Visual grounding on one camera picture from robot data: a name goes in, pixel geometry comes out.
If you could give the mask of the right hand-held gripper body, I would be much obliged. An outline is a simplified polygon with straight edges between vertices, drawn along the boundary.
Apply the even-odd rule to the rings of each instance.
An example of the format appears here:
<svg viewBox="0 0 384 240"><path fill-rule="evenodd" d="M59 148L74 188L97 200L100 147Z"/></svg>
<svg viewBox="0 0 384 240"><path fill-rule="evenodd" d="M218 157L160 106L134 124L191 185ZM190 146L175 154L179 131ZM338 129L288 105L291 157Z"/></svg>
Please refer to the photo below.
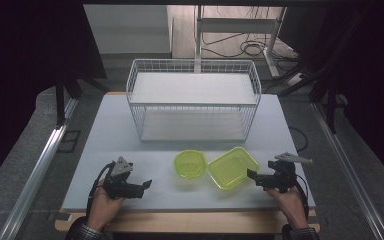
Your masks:
<svg viewBox="0 0 384 240"><path fill-rule="evenodd" d="M275 161L268 162L268 167L274 173L265 177L263 187L277 188L281 193L286 193L296 185L296 163L310 164L312 160L288 152L276 155Z"/></svg>

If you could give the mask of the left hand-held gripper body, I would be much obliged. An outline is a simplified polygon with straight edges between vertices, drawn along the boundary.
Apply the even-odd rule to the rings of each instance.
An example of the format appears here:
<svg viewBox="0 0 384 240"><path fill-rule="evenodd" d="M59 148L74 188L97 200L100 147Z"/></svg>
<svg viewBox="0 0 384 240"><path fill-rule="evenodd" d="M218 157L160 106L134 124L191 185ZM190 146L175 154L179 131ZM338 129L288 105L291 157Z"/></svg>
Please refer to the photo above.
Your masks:
<svg viewBox="0 0 384 240"><path fill-rule="evenodd" d="M122 156L112 162L109 172L106 174L102 187L112 199L127 198L136 192L144 192L140 185L127 182L133 170L133 164L128 163Z"/></svg>

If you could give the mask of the rectangular yellow-green plastic container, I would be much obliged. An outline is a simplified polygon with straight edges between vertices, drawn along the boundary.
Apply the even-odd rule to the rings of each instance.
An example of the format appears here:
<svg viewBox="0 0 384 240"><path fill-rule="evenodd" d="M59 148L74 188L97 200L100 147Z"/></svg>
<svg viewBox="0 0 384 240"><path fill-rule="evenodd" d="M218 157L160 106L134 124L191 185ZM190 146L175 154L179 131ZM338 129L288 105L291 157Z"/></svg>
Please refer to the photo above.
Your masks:
<svg viewBox="0 0 384 240"><path fill-rule="evenodd" d="M208 172L222 190L232 190L247 178L247 170L259 170L259 163L243 147L235 147L208 164Z"/></svg>

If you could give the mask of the round yellow-green plastic container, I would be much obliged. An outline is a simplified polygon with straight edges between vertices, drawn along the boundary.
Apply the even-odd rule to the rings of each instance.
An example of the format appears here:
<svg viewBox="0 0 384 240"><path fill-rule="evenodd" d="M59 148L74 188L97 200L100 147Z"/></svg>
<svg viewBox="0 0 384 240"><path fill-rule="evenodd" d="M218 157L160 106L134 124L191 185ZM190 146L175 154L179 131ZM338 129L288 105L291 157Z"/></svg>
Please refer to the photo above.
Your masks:
<svg viewBox="0 0 384 240"><path fill-rule="evenodd" d="M178 176L185 179L195 179L205 173L207 162L202 151L188 149L175 156L173 165Z"/></svg>

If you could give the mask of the white wire two-tier rack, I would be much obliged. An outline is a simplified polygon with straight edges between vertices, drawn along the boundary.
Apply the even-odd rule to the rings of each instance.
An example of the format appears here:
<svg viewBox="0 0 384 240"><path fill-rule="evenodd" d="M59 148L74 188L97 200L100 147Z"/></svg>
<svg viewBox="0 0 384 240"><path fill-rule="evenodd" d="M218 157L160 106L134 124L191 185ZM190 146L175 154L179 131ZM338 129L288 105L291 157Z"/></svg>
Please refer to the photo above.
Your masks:
<svg viewBox="0 0 384 240"><path fill-rule="evenodd" d="M251 60L136 59L126 94L142 141L244 141L261 84Z"/></svg>

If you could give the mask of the person's right hand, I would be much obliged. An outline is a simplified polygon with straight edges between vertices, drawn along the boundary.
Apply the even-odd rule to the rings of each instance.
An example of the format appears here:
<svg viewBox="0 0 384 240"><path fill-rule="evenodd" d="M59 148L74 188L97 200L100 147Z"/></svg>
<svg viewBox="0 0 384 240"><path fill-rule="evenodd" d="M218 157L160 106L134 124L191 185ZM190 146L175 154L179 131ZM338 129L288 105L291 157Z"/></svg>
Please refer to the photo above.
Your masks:
<svg viewBox="0 0 384 240"><path fill-rule="evenodd" d="M290 188L286 193L280 193L274 188L265 188L265 191L277 201L281 212L293 230L309 227L301 193L296 186Z"/></svg>

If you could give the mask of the person's left hand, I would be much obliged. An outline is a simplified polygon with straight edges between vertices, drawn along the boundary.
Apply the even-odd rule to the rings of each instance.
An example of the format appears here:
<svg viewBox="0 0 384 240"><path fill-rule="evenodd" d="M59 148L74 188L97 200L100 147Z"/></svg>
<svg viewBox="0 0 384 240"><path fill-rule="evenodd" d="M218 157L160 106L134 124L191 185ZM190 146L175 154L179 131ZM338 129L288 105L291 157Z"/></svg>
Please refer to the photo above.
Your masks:
<svg viewBox="0 0 384 240"><path fill-rule="evenodd" d="M110 198L102 183L99 183L93 195L86 225L93 230L102 231L117 216L124 201L124 198Z"/></svg>

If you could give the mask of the wooden table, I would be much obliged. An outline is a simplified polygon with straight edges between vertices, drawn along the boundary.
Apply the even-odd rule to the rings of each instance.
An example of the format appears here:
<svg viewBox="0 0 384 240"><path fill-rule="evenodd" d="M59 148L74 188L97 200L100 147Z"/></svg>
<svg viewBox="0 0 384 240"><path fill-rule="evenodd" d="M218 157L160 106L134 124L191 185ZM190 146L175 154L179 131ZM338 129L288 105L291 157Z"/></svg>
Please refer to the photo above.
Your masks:
<svg viewBox="0 0 384 240"><path fill-rule="evenodd" d="M126 96L106 94L100 104L72 182L63 201L60 231L84 216L87 197L99 171L124 157L134 170L134 183L150 181L140 199L125 202L107 226L109 232L136 233L278 233L287 220L275 200L246 180L231 191L220 189L209 175L186 180L176 175L173 160L182 150L196 149L212 160L234 148L232 142L142 142Z"/></svg>

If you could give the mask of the black stand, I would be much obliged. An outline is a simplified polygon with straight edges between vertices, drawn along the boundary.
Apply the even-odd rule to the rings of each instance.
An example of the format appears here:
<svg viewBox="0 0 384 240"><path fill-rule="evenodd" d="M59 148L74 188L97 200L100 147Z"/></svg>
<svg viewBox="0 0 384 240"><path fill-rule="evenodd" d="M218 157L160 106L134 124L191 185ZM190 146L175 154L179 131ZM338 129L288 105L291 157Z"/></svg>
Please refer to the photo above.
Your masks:
<svg viewBox="0 0 384 240"><path fill-rule="evenodd" d="M325 122L331 133L335 134L335 109L338 106L344 107L344 104L338 105L336 102L339 91L339 77L332 68L327 67L317 71L315 77L316 83L310 92L309 98L312 102L320 102L324 96L327 96Z"/></svg>
<svg viewBox="0 0 384 240"><path fill-rule="evenodd" d="M73 99L81 97L82 91L77 82L77 74L73 69L61 72L56 78L56 128L59 129L65 122L65 96L64 91Z"/></svg>

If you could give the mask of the white power strip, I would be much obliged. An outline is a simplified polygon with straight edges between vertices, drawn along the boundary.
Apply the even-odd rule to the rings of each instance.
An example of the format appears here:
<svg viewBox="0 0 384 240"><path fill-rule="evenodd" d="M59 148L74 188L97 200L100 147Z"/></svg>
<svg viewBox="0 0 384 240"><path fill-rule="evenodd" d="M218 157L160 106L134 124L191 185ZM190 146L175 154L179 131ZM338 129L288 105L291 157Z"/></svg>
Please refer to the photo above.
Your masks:
<svg viewBox="0 0 384 240"><path fill-rule="evenodd" d="M293 86L297 83L299 83L301 80L303 80L305 77L304 74L302 73L297 73L295 76L293 76L288 82L287 82L287 85L288 86Z"/></svg>

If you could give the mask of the white cabinet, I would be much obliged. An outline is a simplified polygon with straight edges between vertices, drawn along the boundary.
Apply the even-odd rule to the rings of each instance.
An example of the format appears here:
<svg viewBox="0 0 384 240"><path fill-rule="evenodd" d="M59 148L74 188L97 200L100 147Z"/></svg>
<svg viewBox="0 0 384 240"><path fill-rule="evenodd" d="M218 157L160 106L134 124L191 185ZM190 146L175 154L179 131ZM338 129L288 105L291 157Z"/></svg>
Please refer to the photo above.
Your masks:
<svg viewBox="0 0 384 240"><path fill-rule="evenodd" d="M85 4L84 10L100 54L172 52L168 5Z"/></svg>

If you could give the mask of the metal floor rail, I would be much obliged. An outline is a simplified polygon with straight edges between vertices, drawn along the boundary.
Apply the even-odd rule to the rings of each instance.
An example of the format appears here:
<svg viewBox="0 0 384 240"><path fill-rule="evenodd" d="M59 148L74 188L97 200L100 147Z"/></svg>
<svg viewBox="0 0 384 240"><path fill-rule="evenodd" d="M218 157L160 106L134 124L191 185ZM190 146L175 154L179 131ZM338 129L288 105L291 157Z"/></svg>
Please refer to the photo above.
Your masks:
<svg viewBox="0 0 384 240"><path fill-rule="evenodd" d="M356 198L363 215L377 240L384 240L384 221L379 214L374 202L369 197L360 178L354 170L348 155L346 154L339 138L326 123L327 116L323 111L323 107L319 103L311 103L316 118L322 128L322 131L332 148L332 151L344 173L344 176L350 185L350 188Z"/></svg>
<svg viewBox="0 0 384 240"><path fill-rule="evenodd" d="M0 231L0 240L15 240L30 206L43 182L48 168L67 130L78 101L70 99L63 110L62 125L56 127L39 156L35 167L26 181L13 209Z"/></svg>

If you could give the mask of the black square floor frame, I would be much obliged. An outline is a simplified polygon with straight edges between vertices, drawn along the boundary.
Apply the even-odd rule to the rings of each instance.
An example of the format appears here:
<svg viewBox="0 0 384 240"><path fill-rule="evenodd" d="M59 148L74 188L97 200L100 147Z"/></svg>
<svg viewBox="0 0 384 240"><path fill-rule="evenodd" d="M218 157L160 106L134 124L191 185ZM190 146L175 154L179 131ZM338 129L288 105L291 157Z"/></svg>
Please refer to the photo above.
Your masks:
<svg viewBox="0 0 384 240"><path fill-rule="evenodd" d="M66 131L57 149L58 153L73 153L80 137L80 130Z"/></svg>

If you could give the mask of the white desk frame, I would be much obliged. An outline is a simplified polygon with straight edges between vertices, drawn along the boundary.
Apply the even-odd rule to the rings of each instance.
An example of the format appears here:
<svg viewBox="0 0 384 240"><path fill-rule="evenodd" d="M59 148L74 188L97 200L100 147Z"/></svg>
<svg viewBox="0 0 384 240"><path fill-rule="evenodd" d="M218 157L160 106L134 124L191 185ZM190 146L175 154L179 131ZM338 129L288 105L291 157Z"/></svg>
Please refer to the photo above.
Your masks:
<svg viewBox="0 0 384 240"><path fill-rule="evenodd" d="M280 31L282 20L286 11L281 7L275 18L223 18L205 17L204 7L197 5L195 14L195 58L201 58L203 33L234 33L234 34L268 34L269 41L263 48L264 59L271 76L279 78L280 74L274 62L274 45Z"/></svg>

